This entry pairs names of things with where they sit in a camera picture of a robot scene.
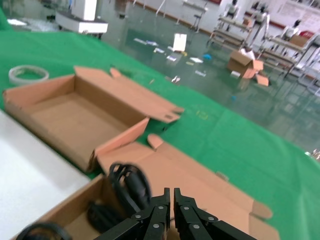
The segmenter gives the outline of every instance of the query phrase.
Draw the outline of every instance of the reflective floor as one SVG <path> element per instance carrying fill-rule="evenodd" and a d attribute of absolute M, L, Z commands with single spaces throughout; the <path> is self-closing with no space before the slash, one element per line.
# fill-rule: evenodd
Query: reflective floor
<path fill-rule="evenodd" d="M 54 14 L 50 7 L 43 7 L 39 0 L 0 0 L 8 18 L 23 18 L 28 22 L 28 31 L 57 31 L 54 23 L 47 22 L 47 16 Z M 208 48 L 208 36 L 194 33 L 187 27 L 131 3 L 115 4 L 114 0 L 98 2 L 97 15 L 109 22 L 108 32 L 102 36 L 106 42 L 134 59 L 150 66 L 172 79 L 180 77 L 177 85 L 188 86 L 221 105 L 239 113 L 269 131 L 312 151 L 320 147 L 320 98 L 299 85 L 293 76 L 284 78 L 277 70 L 266 68 L 271 86 L 264 87 L 253 80 L 240 80 L 230 75 L 226 65 L 230 51 L 213 46 Z M 54 1 L 53 8 L 65 8 L 68 1 Z M 120 19 L 119 11 L 126 12 L 127 18 Z M 187 34 L 187 56 L 172 53 L 174 33 Z M 155 47 L 144 45 L 134 39 L 153 41 L 164 50 L 154 52 Z M 203 59 L 209 53 L 211 60 L 193 63 L 190 57 Z M 171 55 L 175 61 L 168 60 Z M 128 73 L 135 69 L 126 69 Z"/>

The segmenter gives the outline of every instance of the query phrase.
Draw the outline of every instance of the white table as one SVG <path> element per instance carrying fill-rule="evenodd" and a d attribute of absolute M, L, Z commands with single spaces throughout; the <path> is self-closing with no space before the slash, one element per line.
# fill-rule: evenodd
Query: white table
<path fill-rule="evenodd" d="M 20 232 L 89 178 L 0 110 L 0 239 Z"/>

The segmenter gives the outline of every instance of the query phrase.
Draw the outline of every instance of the coiled black cable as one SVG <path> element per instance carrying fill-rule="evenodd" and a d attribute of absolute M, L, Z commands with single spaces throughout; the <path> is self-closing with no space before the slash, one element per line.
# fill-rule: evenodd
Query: coiled black cable
<path fill-rule="evenodd" d="M 150 205 L 152 194 L 142 170 L 134 164 L 113 163 L 109 180 L 125 212 L 131 216 Z"/>

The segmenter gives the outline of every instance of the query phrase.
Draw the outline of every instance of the white machine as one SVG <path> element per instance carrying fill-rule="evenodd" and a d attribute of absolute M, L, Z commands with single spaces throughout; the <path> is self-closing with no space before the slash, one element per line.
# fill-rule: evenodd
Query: white machine
<path fill-rule="evenodd" d="M 55 21 L 60 29 L 101 38 L 108 30 L 108 23 L 96 18 L 97 0 L 73 0 L 71 11 L 56 11 Z"/>

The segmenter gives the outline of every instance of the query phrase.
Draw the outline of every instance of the flattened cardboard box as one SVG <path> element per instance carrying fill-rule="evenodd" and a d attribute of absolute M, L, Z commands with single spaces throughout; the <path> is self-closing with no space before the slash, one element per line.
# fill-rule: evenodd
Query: flattened cardboard box
<path fill-rule="evenodd" d="M 264 63 L 260 60 L 252 60 L 235 50 L 230 55 L 227 68 L 230 71 L 240 73 L 241 78 L 251 79 L 255 76 L 257 71 L 264 69 Z"/>
<path fill-rule="evenodd" d="M 142 135 L 150 118 L 171 123 L 183 112 L 115 69 L 116 78 L 87 67 L 75 73 L 8 89 L 3 98 L 10 115 L 84 171 L 96 167 L 97 154 Z"/>
<path fill-rule="evenodd" d="M 199 208 L 252 237 L 258 240 L 280 239 L 277 230 L 255 217 L 271 218 L 272 211 L 267 206 L 219 178 L 159 137 L 150 135 L 148 140 L 156 150 L 133 142 L 98 155 L 98 162 L 106 172 L 113 162 L 134 163 L 146 174 L 154 196 L 163 194 L 164 187 L 171 191 L 180 188 L 184 196 L 195 198 Z"/>

